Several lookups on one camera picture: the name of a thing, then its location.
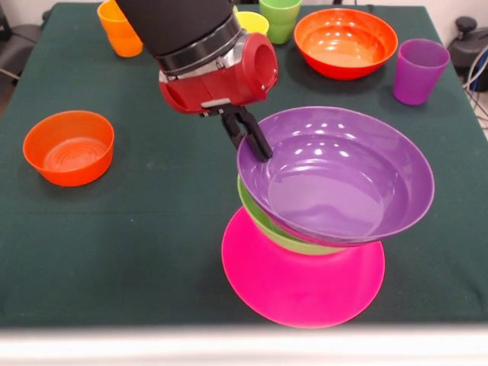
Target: black robot arm segment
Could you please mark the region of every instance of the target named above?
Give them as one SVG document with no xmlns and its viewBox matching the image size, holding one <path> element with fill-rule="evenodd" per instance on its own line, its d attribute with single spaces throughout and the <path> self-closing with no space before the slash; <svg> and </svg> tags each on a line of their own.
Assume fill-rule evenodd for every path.
<svg viewBox="0 0 488 366">
<path fill-rule="evenodd" d="M 172 62 L 165 65 L 165 60 L 171 59 L 170 56 L 179 57 L 179 67 L 181 62 L 189 66 L 207 56 L 201 50 L 199 55 L 190 52 L 189 58 L 187 54 L 181 55 L 181 52 L 212 36 L 226 23 L 230 24 L 220 31 L 213 42 L 207 42 L 203 53 L 216 53 L 222 49 L 220 54 L 224 54 L 232 47 L 228 43 L 236 40 L 240 32 L 240 26 L 231 17 L 233 3 L 230 0 L 116 0 L 116 3 L 147 50 L 162 61 L 165 73 L 173 71 Z"/>
</svg>

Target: orange bowl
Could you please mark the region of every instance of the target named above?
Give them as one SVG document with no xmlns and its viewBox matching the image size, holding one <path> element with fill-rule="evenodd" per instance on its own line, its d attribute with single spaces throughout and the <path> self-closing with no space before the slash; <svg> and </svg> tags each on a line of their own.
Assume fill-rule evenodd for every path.
<svg viewBox="0 0 488 366">
<path fill-rule="evenodd" d="M 355 9 L 324 9 L 295 27 L 295 42 L 307 63 L 336 80 L 359 79 L 395 53 L 398 37 L 382 19 Z"/>
<path fill-rule="evenodd" d="M 42 120 L 29 131 L 24 157 L 47 181 L 76 187 L 108 170 L 114 139 L 114 128 L 100 114 L 65 111 Z"/>
</svg>

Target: purple cup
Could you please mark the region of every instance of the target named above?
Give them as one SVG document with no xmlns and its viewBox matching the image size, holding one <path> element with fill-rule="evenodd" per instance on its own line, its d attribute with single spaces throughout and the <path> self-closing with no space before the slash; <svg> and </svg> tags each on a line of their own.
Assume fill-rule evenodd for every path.
<svg viewBox="0 0 488 366">
<path fill-rule="evenodd" d="M 433 40 L 408 40 L 400 46 L 393 95 L 409 105 L 425 103 L 449 64 L 449 52 Z"/>
</svg>

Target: dark green tablecloth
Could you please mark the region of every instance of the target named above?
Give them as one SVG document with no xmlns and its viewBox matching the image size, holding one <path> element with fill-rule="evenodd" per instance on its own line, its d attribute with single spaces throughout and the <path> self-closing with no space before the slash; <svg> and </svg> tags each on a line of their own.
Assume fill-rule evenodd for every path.
<svg viewBox="0 0 488 366">
<path fill-rule="evenodd" d="M 114 55 L 96 6 L 55 6 L 0 123 L 0 325 L 266 323 L 234 294 L 220 261 L 239 207 L 233 145 L 217 118 L 168 107 L 147 53 Z M 400 41 L 438 39 L 424 8 L 365 9 Z M 487 319 L 488 145 L 453 68 L 427 105 L 411 108 L 391 95 L 394 60 L 335 82 L 293 42 L 277 53 L 280 82 L 250 107 L 257 118 L 318 104 L 364 112 L 410 137 L 435 173 L 432 209 L 384 241 L 384 285 L 351 324 Z M 116 131 L 109 172 L 83 188 L 52 186 L 22 156 L 29 129 L 69 109 L 101 113 Z"/>
</svg>

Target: stacked bowls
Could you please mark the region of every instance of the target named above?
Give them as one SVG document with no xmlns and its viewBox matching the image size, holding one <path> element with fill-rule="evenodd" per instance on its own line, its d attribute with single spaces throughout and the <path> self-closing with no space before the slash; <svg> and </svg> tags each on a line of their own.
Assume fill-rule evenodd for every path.
<svg viewBox="0 0 488 366">
<path fill-rule="evenodd" d="M 285 249 L 325 255 L 376 242 L 419 222 L 432 204 L 427 159 L 376 118 L 303 107 L 259 126 L 274 156 L 258 161 L 243 140 L 239 196 L 258 229 Z"/>
</svg>

